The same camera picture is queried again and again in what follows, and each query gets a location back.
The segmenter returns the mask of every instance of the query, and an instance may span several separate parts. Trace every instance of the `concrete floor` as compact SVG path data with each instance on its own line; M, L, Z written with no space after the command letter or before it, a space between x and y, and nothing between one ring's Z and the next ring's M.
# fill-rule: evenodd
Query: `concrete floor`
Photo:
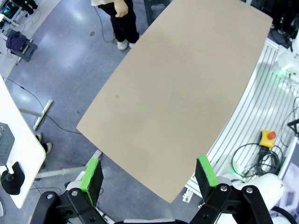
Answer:
M134 5L140 34L148 27L142 2L135 0ZM99 13L104 36L106 40L112 40L110 19L104 12L99 10ZM61 127L76 131L76 126L88 106L129 49L119 51L116 45L104 42L100 20L88 0L62 0L33 38L38 49L31 61L21 61L13 68L9 78L32 92L43 105L50 98L53 99L54 104L48 115ZM7 86L17 105L42 110L29 93L10 81L7 81ZM33 126L35 117L24 114L24 118L29 126ZM85 165L96 150L83 135L63 131L49 118L38 131L43 133L45 142L53 143L53 150L45 160L45 171ZM191 203L184 203L181 192L176 200L169 204L106 156L103 156L102 167L104 192L99 199L100 209L114 221L160 217L190 221L198 210L199 197L193 196ZM56 176L41 179L36 183L40 187L57 187L64 191L64 183L74 180L75 177L76 175ZM31 190L22 209L17 209L2 188L0 197L6 207L6 215L0 217L0 223L26 224L33 214L39 192L36 189Z

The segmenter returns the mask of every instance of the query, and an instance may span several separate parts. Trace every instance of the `white floor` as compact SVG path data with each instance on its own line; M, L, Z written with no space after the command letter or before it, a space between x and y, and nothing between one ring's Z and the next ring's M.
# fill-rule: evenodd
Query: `white floor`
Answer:
M43 21L48 17L52 10L57 6L61 0L36 0L37 5L39 6L36 13L26 18L25 13L18 21L19 26L14 27L12 24L11 28L17 31L22 31L22 33L28 38L31 39L33 34L37 31ZM0 74L3 77L8 77L13 67L16 65L18 57L12 55L12 58L5 56L7 55L6 41L1 38L0 40Z

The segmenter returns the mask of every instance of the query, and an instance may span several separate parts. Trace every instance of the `aluminum profile platform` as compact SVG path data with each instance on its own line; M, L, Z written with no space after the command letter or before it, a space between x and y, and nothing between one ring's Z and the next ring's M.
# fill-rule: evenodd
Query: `aluminum profile platform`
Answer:
M275 144L280 146L285 154L286 146L294 137L293 131L286 126L289 121L294 120L294 115L288 114L293 110L294 100L299 94L288 80L273 74L271 70L277 55L284 50L270 39L266 40L238 106L207 154L217 176L233 173L231 159L236 149L247 143L258 143L260 131L263 129L277 133ZM281 156L278 148L273 151ZM248 169L255 163L258 152L259 147L254 145L240 149L235 155L234 167L238 168L238 172ZM185 187L187 191L183 201L189 202L193 193L201 196L194 175Z

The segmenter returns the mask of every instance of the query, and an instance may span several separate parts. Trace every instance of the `screw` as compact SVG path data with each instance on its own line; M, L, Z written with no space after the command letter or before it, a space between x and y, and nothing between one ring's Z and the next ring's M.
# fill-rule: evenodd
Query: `screw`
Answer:
M76 196L78 194L78 192L75 190L71 193L71 195Z
M220 190L222 190L222 191L227 191L228 188L227 188L227 186L224 186L224 185L223 185L223 186L220 187Z
M246 188L246 192L251 194L253 192L252 188Z

